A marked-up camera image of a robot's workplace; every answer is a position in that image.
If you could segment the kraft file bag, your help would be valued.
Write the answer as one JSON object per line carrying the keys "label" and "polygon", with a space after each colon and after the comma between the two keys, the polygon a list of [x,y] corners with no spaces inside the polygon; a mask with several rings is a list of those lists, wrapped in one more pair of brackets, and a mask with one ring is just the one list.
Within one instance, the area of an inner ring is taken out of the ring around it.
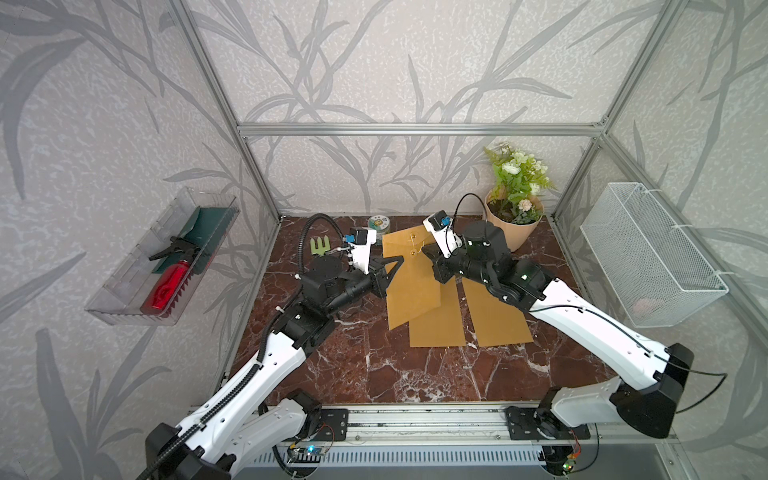
{"label": "kraft file bag", "polygon": [[412,348],[463,347],[466,345],[457,282],[440,285],[440,305],[410,320]]}
{"label": "kraft file bag", "polygon": [[533,341],[521,311],[495,298],[482,283],[463,278],[462,287],[480,347],[526,344]]}
{"label": "kraft file bag", "polygon": [[385,257],[402,255],[404,264],[387,289],[389,329],[393,330],[440,305],[440,285],[433,277],[432,262],[422,249],[434,243],[423,225],[383,237]]}

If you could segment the aluminium front rail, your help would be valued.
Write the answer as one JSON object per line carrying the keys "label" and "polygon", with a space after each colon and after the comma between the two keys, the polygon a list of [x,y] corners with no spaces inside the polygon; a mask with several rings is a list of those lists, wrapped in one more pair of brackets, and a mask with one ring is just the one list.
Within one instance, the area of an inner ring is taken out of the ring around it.
{"label": "aluminium front rail", "polygon": [[[347,435],[344,441],[331,442],[337,452],[348,447],[422,447],[457,448],[478,447],[491,449],[503,445],[565,445],[587,447],[611,444],[656,444],[624,423],[588,425],[589,440],[511,440],[506,426],[504,410],[509,406],[534,407],[531,402],[472,402],[424,404],[349,404],[330,405],[350,411]],[[308,444],[312,440],[286,441],[300,428],[303,415],[308,414],[292,400],[284,400],[266,413],[248,409],[241,419],[232,421],[221,412],[208,421],[202,416],[208,411],[194,412],[180,421],[180,433],[197,425],[199,430],[187,441],[190,448],[202,447],[209,453],[254,452],[261,454],[274,445]]]}

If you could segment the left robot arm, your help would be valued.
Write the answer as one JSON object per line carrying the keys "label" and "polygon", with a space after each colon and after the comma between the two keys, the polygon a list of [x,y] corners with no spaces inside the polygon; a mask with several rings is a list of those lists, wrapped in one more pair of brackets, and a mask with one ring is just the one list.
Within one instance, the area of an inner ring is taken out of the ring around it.
{"label": "left robot arm", "polygon": [[335,314],[368,294],[385,297],[401,256],[374,257],[366,271],[321,256],[267,323],[257,353],[178,425],[159,424],[145,440],[142,479],[232,479],[260,454],[316,431],[321,405],[303,392],[277,407],[262,404],[330,336]]}

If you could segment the small labelled tin can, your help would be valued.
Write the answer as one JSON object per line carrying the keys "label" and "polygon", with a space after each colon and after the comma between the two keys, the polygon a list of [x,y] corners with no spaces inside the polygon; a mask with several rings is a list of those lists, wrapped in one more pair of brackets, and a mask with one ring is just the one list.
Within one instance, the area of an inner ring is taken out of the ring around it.
{"label": "small labelled tin can", "polygon": [[368,218],[367,225],[373,229],[378,236],[386,235],[391,229],[390,218],[386,215],[373,215]]}

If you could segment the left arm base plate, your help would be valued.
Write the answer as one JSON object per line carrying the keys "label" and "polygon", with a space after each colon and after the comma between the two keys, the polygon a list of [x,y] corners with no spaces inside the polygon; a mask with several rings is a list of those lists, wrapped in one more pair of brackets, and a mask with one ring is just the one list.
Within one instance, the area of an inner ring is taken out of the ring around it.
{"label": "left arm base plate", "polygon": [[301,411],[302,422],[299,430],[286,438],[286,441],[344,441],[349,423],[348,409],[326,408],[316,409],[308,414]]}

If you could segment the green dustpan scoop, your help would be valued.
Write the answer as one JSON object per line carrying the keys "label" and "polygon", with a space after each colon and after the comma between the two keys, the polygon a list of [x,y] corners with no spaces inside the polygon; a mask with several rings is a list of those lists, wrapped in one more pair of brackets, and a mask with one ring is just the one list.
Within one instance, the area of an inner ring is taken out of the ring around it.
{"label": "green dustpan scoop", "polygon": [[193,275],[201,275],[224,237],[232,220],[232,212],[224,207],[197,207],[178,236],[170,238],[169,245],[151,255],[159,261],[154,273],[163,273],[168,267],[186,260]]}

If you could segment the green garden hand fork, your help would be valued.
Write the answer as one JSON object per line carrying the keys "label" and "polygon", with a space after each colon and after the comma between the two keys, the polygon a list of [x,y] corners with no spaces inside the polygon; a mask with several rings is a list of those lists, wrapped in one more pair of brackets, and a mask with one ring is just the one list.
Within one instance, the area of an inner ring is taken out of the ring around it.
{"label": "green garden hand fork", "polygon": [[313,256],[323,256],[331,249],[330,238],[327,235],[310,238],[310,252]]}

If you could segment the clear plastic wall bin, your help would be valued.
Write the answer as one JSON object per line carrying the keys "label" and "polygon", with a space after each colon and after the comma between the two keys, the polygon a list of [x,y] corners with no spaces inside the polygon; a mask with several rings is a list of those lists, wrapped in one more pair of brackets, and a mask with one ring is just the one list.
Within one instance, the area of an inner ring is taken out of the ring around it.
{"label": "clear plastic wall bin", "polygon": [[[153,270],[159,261],[149,257],[165,249],[172,236],[178,236],[197,207],[224,207],[232,212],[227,231],[201,275],[193,275],[178,290],[167,314],[146,315],[140,311],[162,273]],[[240,208],[237,197],[229,193],[211,193],[184,187],[146,231],[136,246],[86,303],[85,311],[111,326],[174,326],[202,281],[220,246],[235,223]]]}

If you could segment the left circuit board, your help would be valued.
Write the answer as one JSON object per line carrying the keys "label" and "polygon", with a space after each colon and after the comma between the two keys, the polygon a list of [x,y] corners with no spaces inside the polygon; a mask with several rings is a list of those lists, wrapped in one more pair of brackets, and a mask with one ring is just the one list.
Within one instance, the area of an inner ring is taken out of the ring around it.
{"label": "left circuit board", "polygon": [[321,463],[333,447],[331,442],[291,444],[287,449],[288,464]]}

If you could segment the aluminium frame back bar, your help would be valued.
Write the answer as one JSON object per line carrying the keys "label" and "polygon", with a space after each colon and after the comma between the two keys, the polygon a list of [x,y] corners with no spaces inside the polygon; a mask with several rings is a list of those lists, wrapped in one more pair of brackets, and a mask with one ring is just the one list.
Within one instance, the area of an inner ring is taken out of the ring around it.
{"label": "aluminium frame back bar", "polygon": [[595,123],[243,123],[244,138],[264,136],[567,136],[596,137]]}

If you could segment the green artificial plant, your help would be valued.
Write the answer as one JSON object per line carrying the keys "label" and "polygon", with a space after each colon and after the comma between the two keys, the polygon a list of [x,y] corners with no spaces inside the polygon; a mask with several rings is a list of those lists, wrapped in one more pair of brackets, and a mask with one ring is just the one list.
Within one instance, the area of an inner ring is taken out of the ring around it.
{"label": "green artificial plant", "polygon": [[534,200],[553,186],[548,167],[533,154],[517,149],[509,143],[485,148],[495,183],[487,206],[490,212],[505,223],[529,225],[543,215],[543,208]]}

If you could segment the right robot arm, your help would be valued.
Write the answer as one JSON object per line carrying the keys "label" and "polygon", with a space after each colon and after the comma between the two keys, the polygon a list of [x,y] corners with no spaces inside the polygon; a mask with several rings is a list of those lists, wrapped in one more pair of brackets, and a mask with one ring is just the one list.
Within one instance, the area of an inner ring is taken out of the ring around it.
{"label": "right robot arm", "polygon": [[623,422],[651,438],[669,435],[693,352],[680,343],[666,346],[602,312],[563,280],[508,249],[503,231],[488,221],[469,224],[461,235],[439,211],[423,225],[434,241],[423,249],[440,283],[460,277],[481,286],[499,302],[560,330],[615,373],[600,383],[553,387],[535,412],[522,419],[546,439],[585,424]]}

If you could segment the peach flower pot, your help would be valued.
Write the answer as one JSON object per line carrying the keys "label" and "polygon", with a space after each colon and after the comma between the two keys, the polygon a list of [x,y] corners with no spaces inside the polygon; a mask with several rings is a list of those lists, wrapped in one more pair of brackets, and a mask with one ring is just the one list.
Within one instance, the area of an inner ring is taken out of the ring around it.
{"label": "peach flower pot", "polygon": [[487,220],[503,231],[506,244],[510,251],[518,250],[525,243],[544,216],[544,207],[538,197],[531,197],[530,202],[532,203],[533,208],[540,213],[540,216],[537,220],[527,224],[505,222],[491,211],[490,202],[491,193],[488,193],[485,198]]}

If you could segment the right circuit board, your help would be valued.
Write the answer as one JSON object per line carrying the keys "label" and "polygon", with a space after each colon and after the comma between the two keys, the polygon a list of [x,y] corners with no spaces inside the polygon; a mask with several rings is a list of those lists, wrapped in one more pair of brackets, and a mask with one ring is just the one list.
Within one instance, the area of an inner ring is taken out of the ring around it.
{"label": "right circuit board", "polygon": [[539,454],[542,469],[554,477],[566,477],[576,471],[577,459],[582,453],[579,446],[545,445]]}

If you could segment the circuit board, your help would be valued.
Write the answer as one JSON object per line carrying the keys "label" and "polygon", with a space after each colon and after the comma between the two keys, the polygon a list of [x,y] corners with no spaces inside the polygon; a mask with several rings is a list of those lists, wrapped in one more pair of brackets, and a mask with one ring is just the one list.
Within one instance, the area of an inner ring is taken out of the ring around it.
{"label": "circuit board", "polygon": [[287,449],[288,464],[321,463],[333,447],[331,442],[291,444]]}
{"label": "circuit board", "polygon": [[539,454],[542,469],[554,477],[566,477],[576,471],[577,459],[582,453],[579,446],[545,445]]}

